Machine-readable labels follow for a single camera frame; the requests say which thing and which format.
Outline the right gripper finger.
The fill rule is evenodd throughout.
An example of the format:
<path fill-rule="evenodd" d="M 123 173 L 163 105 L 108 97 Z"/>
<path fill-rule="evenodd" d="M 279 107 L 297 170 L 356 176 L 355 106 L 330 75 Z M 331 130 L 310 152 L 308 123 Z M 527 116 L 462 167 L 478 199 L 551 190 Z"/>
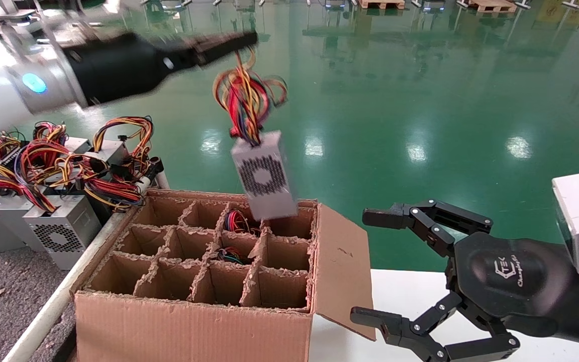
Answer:
<path fill-rule="evenodd" d="M 394 203 L 388 209 L 366 208 L 364 225 L 387 229 L 409 229 L 441 257 L 454 257 L 455 238 L 445 229 L 462 234 L 489 234 L 492 220 L 483 215 L 437 200 L 418 204 Z"/>
<path fill-rule="evenodd" d="M 464 315 L 476 327 L 490 333 L 488 338 L 443 346 L 431 333 L 455 312 Z M 418 318 L 353 307 L 351 321 L 376 328 L 386 344 L 406 348 L 422 361 L 497 361 L 508 359 L 520 346 L 519 340 L 500 318 L 489 315 L 462 294 L 451 291 Z"/>

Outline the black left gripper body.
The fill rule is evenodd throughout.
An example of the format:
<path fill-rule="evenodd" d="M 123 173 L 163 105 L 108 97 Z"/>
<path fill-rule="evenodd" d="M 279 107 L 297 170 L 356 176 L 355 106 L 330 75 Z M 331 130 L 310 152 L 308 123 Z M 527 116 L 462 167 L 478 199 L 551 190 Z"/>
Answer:
<path fill-rule="evenodd" d="M 169 75 L 205 63 L 190 42 L 150 41 L 135 33 L 64 48 L 84 106 L 102 105 L 156 89 Z"/>

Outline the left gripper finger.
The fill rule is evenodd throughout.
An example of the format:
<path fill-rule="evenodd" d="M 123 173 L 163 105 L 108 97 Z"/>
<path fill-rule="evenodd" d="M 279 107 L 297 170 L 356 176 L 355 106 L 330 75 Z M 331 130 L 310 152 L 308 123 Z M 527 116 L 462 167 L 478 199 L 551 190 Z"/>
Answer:
<path fill-rule="evenodd" d="M 193 40 L 196 51 L 238 51 L 259 42 L 257 32 L 200 35 Z"/>
<path fill-rule="evenodd" d="M 200 41 L 195 45 L 195 64 L 206 66 L 223 59 L 231 53 L 258 43 L 258 39 L 210 39 Z"/>

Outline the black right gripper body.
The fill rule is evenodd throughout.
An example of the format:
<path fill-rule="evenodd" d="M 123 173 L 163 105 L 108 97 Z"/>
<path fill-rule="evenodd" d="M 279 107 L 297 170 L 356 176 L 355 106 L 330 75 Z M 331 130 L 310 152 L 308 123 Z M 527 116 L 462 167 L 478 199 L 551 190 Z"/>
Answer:
<path fill-rule="evenodd" d="M 579 273 L 565 246 L 476 232 L 455 243 L 446 274 L 476 327 L 579 343 Z"/>

